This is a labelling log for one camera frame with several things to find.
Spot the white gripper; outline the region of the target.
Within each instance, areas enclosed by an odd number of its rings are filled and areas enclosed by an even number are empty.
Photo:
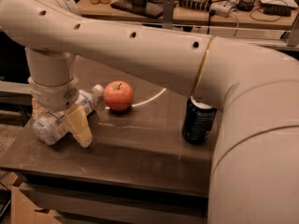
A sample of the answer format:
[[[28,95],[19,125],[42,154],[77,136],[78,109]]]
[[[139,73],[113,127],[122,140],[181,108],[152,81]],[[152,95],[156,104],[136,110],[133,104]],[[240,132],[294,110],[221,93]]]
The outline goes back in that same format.
[[[84,108],[74,104],[79,96],[78,78],[73,77],[68,83],[54,87],[37,84],[31,77],[28,82],[33,96],[33,119],[40,119],[47,109],[58,112],[70,106],[65,112],[67,128],[82,147],[88,147],[93,139],[89,123]]]

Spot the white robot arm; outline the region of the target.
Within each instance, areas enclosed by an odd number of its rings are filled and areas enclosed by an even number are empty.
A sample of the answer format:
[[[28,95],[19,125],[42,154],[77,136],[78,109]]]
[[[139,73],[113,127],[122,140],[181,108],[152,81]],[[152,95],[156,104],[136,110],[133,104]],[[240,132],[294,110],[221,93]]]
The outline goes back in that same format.
[[[222,112],[209,224],[299,224],[299,62],[233,39],[83,18],[73,0],[2,0],[0,26],[23,45],[45,108],[71,106],[79,55]]]

